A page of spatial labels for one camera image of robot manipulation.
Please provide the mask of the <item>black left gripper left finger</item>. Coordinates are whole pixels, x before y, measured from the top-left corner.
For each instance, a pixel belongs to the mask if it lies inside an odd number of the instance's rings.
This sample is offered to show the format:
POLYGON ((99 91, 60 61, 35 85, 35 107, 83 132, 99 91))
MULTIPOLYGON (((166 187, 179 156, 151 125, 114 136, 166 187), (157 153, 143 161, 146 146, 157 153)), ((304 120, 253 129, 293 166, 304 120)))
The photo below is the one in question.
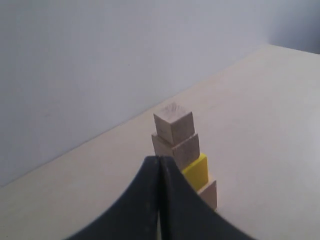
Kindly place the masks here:
POLYGON ((69 240, 155 240, 158 228, 160 159, 147 156, 123 194, 69 240))

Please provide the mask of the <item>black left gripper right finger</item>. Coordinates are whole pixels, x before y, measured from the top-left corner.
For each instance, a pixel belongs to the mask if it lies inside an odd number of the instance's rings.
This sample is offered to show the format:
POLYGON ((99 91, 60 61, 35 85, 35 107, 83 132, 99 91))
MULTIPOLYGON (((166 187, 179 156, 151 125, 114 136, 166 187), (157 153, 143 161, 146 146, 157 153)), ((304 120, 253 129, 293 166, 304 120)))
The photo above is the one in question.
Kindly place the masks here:
POLYGON ((171 157, 160 157, 159 219, 163 240, 251 240, 213 211, 171 157))

